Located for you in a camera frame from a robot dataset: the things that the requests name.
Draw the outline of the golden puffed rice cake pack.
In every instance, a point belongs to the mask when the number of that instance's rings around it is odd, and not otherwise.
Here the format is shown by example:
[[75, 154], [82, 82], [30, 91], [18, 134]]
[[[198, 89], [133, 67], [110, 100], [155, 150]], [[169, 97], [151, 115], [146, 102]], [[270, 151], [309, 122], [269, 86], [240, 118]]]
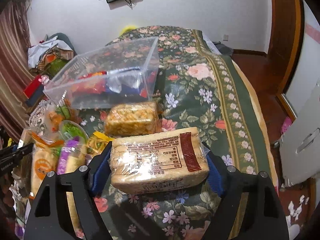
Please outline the golden puffed rice cake pack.
[[154, 101], [116, 105], [105, 118], [105, 133], [114, 138], [161, 131], [158, 106]]

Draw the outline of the floral green bedspread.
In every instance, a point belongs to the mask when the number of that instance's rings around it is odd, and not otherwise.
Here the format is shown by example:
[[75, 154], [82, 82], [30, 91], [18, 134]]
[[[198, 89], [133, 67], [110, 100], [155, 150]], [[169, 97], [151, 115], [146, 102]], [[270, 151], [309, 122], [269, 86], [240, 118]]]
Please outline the floral green bedspread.
[[[26, 239], [276, 239], [285, 229], [251, 84], [230, 57], [210, 51], [199, 30], [142, 27], [108, 45], [152, 36], [159, 70], [150, 101], [157, 103], [161, 132], [196, 127], [202, 146], [226, 165], [225, 194], [213, 192], [207, 178], [185, 189], [127, 194], [111, 185], [110, 174], [102, 193], [91, 195], [88, 165], [95, 156], [86, 154], [86, 164], [72, 173], [47, 173]], [[110, 109], [77, 109], [77, 124], [88, 137], [107, 135]]]

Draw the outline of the green edged clear cookie bag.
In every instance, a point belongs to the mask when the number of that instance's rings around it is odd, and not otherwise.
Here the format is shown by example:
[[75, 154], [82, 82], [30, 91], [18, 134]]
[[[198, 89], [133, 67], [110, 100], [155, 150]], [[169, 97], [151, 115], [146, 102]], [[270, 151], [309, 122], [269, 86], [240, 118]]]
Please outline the green edged clear cookie bag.
[[61, 122], [65, 120], [79, 122], [79, 111], [71, 106], [66, 90], [57, 103], [50, 101], [44, 112], [44, 123], [48, 132], [57, 132]]

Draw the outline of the pink plush toy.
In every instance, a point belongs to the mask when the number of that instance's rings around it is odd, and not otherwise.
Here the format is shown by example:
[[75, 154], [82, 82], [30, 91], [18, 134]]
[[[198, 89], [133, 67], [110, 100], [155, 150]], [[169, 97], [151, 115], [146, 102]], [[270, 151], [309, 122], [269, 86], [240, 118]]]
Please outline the pink plush toy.
[[50, 78], [49, 78], [48, 75], [42, 75], [42, 76], [41, 76], [41, 83], [42, 83], [42, 85], [45, 86], [49, 81], [50, 81]]

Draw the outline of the green jelly cup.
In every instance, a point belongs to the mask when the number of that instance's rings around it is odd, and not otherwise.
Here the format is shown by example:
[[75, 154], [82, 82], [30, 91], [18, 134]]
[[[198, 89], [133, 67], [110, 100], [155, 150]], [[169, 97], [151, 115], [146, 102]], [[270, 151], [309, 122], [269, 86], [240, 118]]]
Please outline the green jelly cup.
[[59, 124], [59, 132], [63, 140], [73, 139], [74, 137], [82, 137], [85, 141], [89, 139], [85, 130], [71, 120], [63, 120]]

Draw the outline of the red snack packet in bin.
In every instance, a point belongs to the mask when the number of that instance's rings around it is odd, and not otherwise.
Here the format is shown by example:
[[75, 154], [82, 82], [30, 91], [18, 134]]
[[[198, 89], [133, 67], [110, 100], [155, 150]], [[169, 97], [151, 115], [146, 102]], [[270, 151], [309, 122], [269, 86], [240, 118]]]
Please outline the red snack packet in bin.
[[79, 83], [72, 85], [71, 91], [73, 94], [101, 94], [105, 91], [106, 82], [102, 77], [106, 75], [106, 71], [99, 71], [95, 73], [89, 73], [81, 76]]

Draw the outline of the blue silver snack packet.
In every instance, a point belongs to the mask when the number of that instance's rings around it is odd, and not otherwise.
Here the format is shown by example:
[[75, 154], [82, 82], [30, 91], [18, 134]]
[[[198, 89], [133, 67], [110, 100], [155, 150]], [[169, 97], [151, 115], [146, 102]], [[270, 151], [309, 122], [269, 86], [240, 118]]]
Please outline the blue silver snack packet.
[[112, 96], [140, 96], [147, 98], [148, 90], [142, 76], [119, 76], [104, 80], [104, 91]]

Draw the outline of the wooden door frame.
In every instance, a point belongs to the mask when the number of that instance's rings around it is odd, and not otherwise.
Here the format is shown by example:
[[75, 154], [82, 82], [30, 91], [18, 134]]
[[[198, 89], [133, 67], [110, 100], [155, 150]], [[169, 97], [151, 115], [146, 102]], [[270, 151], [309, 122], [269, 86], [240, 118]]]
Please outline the wooden door frame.
[[284, 77], [278, 86], [277, 98], [288, 104], [285, 94], [296, 72], [302, 49], [305, 16], [302, 0], [271, 0], [272, 27], [268, 56], [275, 60]]

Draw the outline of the orange label rice cracker pack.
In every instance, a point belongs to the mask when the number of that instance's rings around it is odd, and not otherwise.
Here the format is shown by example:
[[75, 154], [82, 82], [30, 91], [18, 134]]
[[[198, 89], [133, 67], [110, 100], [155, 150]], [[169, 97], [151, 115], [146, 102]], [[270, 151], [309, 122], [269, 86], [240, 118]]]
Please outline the orange label rice cracker pack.
[[29, 198], [35, 199], [47, 173], [56, 171], [61, 149], [65, 141], [57, 134], [51, 134], [51, 137], [40, 137], [35, 132], [31, 132], [31, 137], [34, 146], [32, 152]]

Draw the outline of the purple label rice cracker pack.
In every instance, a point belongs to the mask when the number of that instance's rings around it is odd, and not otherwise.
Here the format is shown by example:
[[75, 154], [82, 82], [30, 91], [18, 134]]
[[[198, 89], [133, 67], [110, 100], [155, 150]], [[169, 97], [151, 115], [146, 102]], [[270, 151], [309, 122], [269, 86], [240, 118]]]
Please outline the purple label rice cracker pack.
[[86, 164], [86, 142], [83, 137], [76, 136], [66, 140], [61, 148], [57, 165], [57, 174], [72, 173], [77, 168]]

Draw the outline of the pile of clothes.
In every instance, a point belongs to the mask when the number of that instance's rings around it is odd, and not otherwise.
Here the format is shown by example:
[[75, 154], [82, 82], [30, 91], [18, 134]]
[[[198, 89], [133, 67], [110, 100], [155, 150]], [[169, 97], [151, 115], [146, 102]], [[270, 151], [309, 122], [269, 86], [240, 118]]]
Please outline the pile of clothes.
[[30, 72], [54, 77], [75, 56], [68, 36], [55, 33], [28, 49], [28, 68]]

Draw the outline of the clear plastic storage bin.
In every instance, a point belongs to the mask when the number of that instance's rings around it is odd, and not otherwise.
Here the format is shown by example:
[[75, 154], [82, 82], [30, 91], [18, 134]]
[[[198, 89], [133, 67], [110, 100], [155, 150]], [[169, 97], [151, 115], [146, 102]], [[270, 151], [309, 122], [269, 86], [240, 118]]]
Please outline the clear plastic storage bin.
[[[121, 103], [150, 101], [159, 70], [158, 38], [155, 36], [120, 41], [103, 48], [76, 55], [44, 87], [44, 94], [57, 103], [68, 92], [71, 106], [76, 109], [112, 108]], [[73, 94], [72, 85], [85, 74], [106, 71], [104, 79], [119, 76], [142, 76], [148, 97], [112, 96], [101, 94]]]

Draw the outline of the striped maroon curtain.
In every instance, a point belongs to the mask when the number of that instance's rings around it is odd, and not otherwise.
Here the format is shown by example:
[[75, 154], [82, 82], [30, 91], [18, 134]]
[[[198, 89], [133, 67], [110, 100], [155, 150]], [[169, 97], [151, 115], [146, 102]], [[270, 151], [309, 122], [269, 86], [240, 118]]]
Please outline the striped maroon curtain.
[[28, 69], [29, 47], [25, 0], [10, 0], [1, 12], [1, 125], [14, 141], [29, 119], [23, 93], [34, 79]]

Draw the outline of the beige biscuit brick package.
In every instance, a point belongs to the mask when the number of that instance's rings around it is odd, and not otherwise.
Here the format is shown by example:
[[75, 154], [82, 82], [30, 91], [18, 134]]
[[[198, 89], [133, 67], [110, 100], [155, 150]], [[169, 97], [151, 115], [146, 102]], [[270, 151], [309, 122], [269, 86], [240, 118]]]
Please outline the beige biscuit brick package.
[[209, 166], [196, 127], [117, 138], [111, 185], [127, 194], [185, 189], [202, 183]]

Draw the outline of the yellow snack mix packet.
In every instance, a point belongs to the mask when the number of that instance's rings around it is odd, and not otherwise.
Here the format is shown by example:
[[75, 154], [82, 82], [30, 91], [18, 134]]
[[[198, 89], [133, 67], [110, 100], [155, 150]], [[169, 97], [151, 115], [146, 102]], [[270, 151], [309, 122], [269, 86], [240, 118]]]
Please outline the yellow snack mix packet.
[[100, 155], [107, 144], [113, 140], [112, 137], [104, 133], [98, 131], [93, 132], [86, 143], [87, 154], [91, 156]]

